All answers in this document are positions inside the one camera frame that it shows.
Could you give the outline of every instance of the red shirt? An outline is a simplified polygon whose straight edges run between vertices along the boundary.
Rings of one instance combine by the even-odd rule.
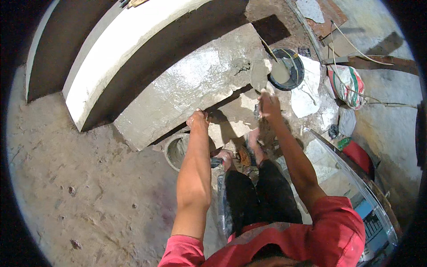
[[[229,238],[229,243],[205,260],[203,243],[174,235],[167,241],[159,266],[243,266],[263,246],[273,243],[297,261],[319,267],[356,266],[365,247],[365,227],[347,197],[322,197],[311,214],[313,224],[272,223]]]

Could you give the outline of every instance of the person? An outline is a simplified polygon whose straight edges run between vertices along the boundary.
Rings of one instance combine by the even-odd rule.
[[[263,92],[260,116],[274,130],[288,171],[313,224],[304,225],[292,190],[258,144],[259,130],[249,134],[259,168],[256,186],[224,159],[225,191],[231,211],[228,244],[205,260],[203,235],[211,204],[211,165],[207,114],[197,109],[187,120],[190,141],[177,180],[177,213],[159,266],[356,266],[365,246],[365,228],[346,197],[329,197],[285,125],[277,97]]]

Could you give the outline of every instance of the black pants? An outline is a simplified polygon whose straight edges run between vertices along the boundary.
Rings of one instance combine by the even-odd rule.
[[[292,189],[277,166],[265,160],[259,171],[256,187],[243,173],[231,170],[225,174],[223,203],[230,213],[225,216],[231,217],[236,236],[244,226],[258,222],[302,223]]]

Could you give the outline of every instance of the leg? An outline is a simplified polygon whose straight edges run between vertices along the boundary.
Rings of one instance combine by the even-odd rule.
[[[259,129],[251,131],[248,143],[254,151],[260,170],[256,191],[262,219],[268,222],[302,223],[301,213],[288,181],[257,143],[258,136]]]
[[[225,222],[232,222],[229,234],[236,232],[239,236],[244,226],[260,222],[256,190],[248,176],[236,171],[231,157],[217,157],[223,158],[226,171],[224,182],[218,180],[219,205],[223,206],[219,210],[223,210]]]

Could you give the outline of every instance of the foot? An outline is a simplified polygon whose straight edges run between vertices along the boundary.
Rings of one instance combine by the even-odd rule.
[[[268,159],[267,154],[261,148],[260,144],[258,144],[258,137],[260,136],[260,128],[256,128],[249,132],[248,136],[248,145],[249,148],[254,151],[255,161],[257,162],[257,166],[259,167],[261,162]]]
[[[222,164],[224,165],[224,171],[235,170],[233,163],[234,154],[231,150],[222,149],[217,155],[217,158],[222,158]]]

